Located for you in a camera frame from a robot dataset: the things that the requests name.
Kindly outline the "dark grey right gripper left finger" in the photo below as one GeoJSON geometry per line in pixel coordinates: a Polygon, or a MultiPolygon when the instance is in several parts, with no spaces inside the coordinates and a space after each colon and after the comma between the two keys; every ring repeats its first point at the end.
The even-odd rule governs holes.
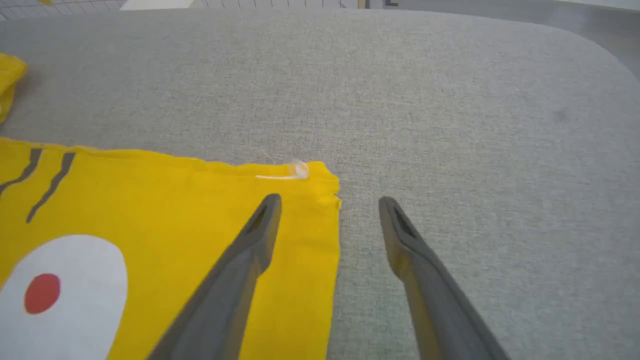
{"type": "Polygon", "coordinates": [[[282,199],[268,194],[185,303],[151,360],[237,360],[258,278],[274,255],[282,199]]]}

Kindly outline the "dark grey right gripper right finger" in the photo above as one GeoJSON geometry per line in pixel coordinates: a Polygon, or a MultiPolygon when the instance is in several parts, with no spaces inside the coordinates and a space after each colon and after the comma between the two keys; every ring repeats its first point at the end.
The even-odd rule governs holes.
{"type": "Polygon", "coordinates": [[[379,199],[386,257],[404,285],[422,360],[507,360],[508,354],[398,201],[379,199]]]}

